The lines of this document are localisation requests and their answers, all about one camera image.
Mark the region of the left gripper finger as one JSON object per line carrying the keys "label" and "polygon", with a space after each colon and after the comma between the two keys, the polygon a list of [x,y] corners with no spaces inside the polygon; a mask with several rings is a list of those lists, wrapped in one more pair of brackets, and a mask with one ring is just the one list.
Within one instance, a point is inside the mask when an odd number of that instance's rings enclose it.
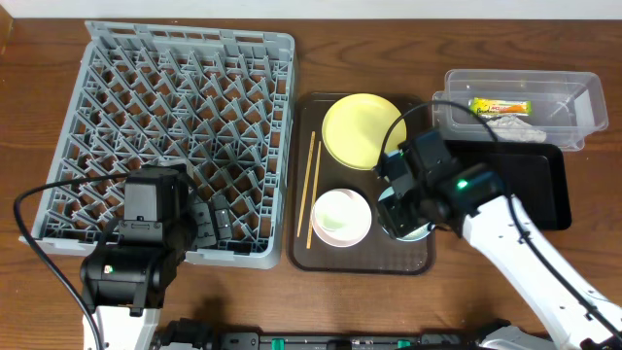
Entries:
{"label": "left gripper finger", "polygon": [[212,223],[219,240],[232,238],[232,225],[229,217],[229,206],[226,198],[222,194],[214,194],[210,198],[210,210],[212,213]]}
{"label": "left gripper finger", "polygon": [[197,224],[197,235],[193,246],[198,248],[208,248],[215,245],[215,229],[212,223],[212,215],[209,204],[196,201],[190,210],[192,217]]}

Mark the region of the light blue bowl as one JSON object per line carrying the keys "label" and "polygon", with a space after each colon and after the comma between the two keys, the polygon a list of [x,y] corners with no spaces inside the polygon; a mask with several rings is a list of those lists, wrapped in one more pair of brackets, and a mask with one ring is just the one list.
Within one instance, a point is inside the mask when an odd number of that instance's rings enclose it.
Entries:
{"label": "light blue bowl", "polygon": [[397,241],[401,241],[401,242],[416,242],[416,241],[420,241],[420,240],[426,238],[429,234],[431,234],[433,232],[433,230],[435,229],[435,224],[433,224],[433,223],[427,223],[427,224],[422,225],[420,227],[413,228],[410,232],[408,232],[404,236],[395,235],[394,233],[392,233],[390,231],[390,228],[389,228],[388,224],[383,221],[383,218],[387,217],[387,214],[382,214],[381,213],[380,202],[382,200],[391,198],[394,195],[395,195],[395,193],[394,193],[394,191],[391,188],[386,188],[385,190],[382,191],[382,193],[378,197],[378,203],[377,203],[378,215],[377,215],[377,220],[378,220],[378,224],[384,230],[384,232],[388,236],[390,236],[392,239],[397,240]]}

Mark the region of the green snack wrapper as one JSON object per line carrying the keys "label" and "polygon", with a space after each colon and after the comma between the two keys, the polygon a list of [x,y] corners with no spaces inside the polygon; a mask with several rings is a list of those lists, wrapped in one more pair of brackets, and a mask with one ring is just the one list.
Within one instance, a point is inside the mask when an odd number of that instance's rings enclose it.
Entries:
{"label": "green snack wrapper", "polygon": [[468,107],[482,118],[527,117],[532,113],[531,101],[509,101],[474,97],[469,101]]}

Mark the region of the pink white bowl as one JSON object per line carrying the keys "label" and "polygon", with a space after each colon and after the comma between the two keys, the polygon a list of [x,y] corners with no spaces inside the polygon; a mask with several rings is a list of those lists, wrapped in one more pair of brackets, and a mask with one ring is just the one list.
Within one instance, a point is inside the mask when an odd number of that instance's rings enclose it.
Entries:
{"label": "pink white bowl", "polygon": [[371,228],[372,213],[358,192],[335,189],[315,201],[311,224],[314,233],[329,246],[348,248],[365,239]]}

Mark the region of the white napkin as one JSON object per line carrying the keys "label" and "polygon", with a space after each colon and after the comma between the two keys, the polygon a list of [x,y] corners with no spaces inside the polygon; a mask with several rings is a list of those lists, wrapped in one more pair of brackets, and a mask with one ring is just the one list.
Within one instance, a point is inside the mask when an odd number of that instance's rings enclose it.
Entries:
{"label": "white napkin", "polygon": [[516,116],[505,116],[487,121],[500,139],[512,142],[543,143],[547,134]]}

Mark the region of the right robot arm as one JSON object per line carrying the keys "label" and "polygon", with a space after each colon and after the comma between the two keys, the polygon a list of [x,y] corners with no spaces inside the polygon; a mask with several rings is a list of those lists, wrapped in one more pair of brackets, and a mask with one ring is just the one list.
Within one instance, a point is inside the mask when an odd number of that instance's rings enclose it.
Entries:
{"label": "right robot arm", "polygon": [[375,170],[390,185],[377,208],[393,239],[406,240],[426,225],[447,225],[509,281],[556,348],[620,348],[620,306],[552,246],[489,165],[462,164],[440,133],[429,131],[381,152]]}

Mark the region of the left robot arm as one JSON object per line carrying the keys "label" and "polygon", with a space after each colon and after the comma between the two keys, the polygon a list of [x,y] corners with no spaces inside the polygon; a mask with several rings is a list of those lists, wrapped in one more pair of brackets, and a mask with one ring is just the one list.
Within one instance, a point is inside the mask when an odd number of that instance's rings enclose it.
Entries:
{"label": "left robot arm", "polygon": [[211,349],[214,333],[180,319],[157,328],[165,291],[189,251],[212,248],[229,235],[215,207],[198,196],[182,163],[146,165],[129,173],[124,213],[103,229],[81,266],[87,314],[86,349]]}

